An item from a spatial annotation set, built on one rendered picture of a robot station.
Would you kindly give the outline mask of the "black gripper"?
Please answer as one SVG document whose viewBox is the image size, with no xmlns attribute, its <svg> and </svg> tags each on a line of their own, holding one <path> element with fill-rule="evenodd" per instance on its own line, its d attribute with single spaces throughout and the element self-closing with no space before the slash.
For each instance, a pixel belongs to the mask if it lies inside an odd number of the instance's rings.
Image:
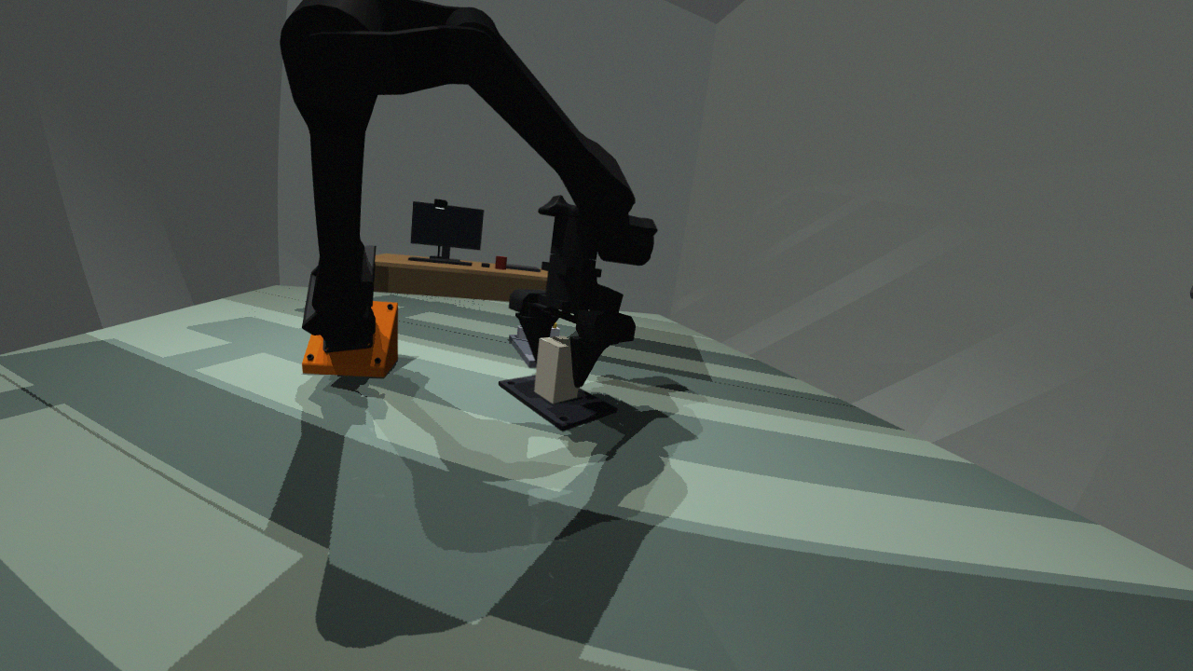
<svg viewBox="0 0 1193 671">
<path fill-rule="evenodd" d="M 551 254 L 550 261 L 542 261 L 542 270 L 549 271 L 545 291 L 515 289 L 509 294 L 509 309 L 517 310 L 536 364 L 540 338 L 550 338 L 554 324 L 560 318 L 576 324 L 577 336 L 570 337 L 571 382 L 580 388 L 604 349 L 633 341 L 636 324 L 619 310 L 588 310 L 593 279 L 602 271 L 596 270 L 596 261 Z"/>
</svg>

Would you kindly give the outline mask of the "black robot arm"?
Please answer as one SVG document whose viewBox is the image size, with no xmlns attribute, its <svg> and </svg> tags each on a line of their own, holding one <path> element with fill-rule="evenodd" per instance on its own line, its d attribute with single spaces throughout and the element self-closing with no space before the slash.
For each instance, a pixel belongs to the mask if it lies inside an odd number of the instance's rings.
<svg viewBox="0 0 1193 671">
<path fill-rule="evenodd" d="M 424 0 L 303 0 L 280 44 L 310 133 L 320 254 L 302 330 L 322 336 L 324 353 L 373 345 L 376 246 L 361 244 L 361 177 L 363 136 L 381 94 L 469 84 L 557 171 L 576 204 L 558 195 L 538 210 L 555 217 L 551 253 L 651 259 L 657 228 L 629 215 L 636 197 L 616 158 L 577 131 L 486 12 Z"/>
</svg>

